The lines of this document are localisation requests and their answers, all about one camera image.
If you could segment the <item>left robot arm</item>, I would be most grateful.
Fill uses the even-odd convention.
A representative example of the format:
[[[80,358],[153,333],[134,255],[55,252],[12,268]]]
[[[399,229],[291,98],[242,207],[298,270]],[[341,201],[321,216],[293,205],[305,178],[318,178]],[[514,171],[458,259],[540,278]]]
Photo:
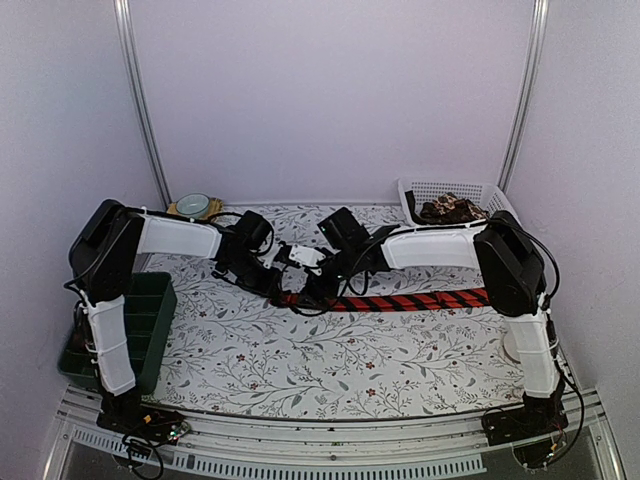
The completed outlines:
[[[148,426],[148,412],[123,394],[136,385],[124,325],[124,297],[135,260],[140,254],[170,254],[214,261],[230,272],[236,285],[263,298],[280,294],[282,273],[266,266],[259,249],[270,224],[253,211],[233,225],[128,207],[107,199],[91,216],[69,251],[77,291],[88,313],[91,340],[97,356],[101,386],[117,397],[108,410],[111,419],[128,434]]]

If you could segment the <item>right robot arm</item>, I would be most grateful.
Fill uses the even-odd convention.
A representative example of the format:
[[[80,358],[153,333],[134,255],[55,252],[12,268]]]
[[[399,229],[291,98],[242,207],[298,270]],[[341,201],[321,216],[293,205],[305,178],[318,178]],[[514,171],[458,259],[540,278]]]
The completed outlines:
[[[307,271],[303,293],[317,302],[338,297],[341,284],[361,272],[431,266],[479,270],[490,306],[505,318],[515,341],[525,396],[535,399],[518,412],[517,427],[537,436],[554,422],[549,398],[560,391],[561,375],[549,325],[556,293],[546,288],[544,260],[550,254],[511,212],[499,210],[487,220],[459,226],[385,225],[368,232],[341,208],[318,226],[330,249],[294,245],[283,253],[284,261]]]

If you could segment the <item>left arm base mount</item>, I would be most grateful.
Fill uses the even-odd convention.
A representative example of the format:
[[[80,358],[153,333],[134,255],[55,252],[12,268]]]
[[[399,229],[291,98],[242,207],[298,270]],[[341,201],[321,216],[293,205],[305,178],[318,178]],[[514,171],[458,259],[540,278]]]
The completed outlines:
[[[132,470],[137,472],[135,456],[146,456],[164,470],[164,459],[159,448],[176,445],[191,432],[186,417],[177,411],[143,406],[136,388],[122,395],[101,394],[100,413],[96,424],[105,430],[122,435],[122,443]]]

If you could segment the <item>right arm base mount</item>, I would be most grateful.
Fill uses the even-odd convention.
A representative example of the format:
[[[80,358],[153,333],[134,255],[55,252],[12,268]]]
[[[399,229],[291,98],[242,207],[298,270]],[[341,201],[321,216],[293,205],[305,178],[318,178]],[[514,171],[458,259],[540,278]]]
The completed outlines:
[[[562,404],[562,393],[550,399],[523,397],[524,405],[515,409],[492,407],[481,417],[481,426],[490,446],[527,440],[512,449],[516,462],[525,470],[546,470],[563,459],[576,445],[584,427],[586,405],[583,395],[570,384],[577,395],[580,417],[576,432],[568,439],[568,416]]]

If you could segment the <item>red black striped tie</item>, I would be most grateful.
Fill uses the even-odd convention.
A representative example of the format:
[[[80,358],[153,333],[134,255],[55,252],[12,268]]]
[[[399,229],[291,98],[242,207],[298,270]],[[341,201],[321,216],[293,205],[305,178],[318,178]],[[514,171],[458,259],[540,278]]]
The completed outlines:
[[[484,288],[395,294],[368,297],[343,297],[328,301],[335,312],[414,312],[482,308],[491,305]]]

